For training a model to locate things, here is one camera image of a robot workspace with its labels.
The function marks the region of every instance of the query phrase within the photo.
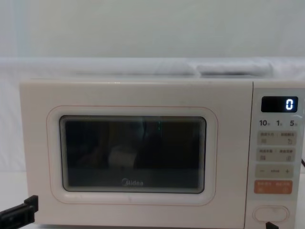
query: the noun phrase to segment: microwave window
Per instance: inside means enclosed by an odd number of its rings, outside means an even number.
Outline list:
[[[204,190],[202,117],[65,115],[59,124],[67,191]]]

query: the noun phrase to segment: button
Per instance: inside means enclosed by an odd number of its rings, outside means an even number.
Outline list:
[[[257,178],[292,178],[294,167],[292,165],[256,165]]]
[[[256,160],[293,162],[295,160],[295,149],[276,147],[258,148],[256,152]]]
[[[259,222],[283,222],[289,211],[284,206],[263,206],[254,210],[253,217]]]
[[[295,146],[296,131],[259,131],[258,145]]]
[[[256,194],[291,194],[291,180],[256,180],[254,193]]]

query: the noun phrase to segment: microwave oven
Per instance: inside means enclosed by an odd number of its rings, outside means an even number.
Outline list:
[[[36,79],[20,100],[38,223],[294,228],[305,82]]]

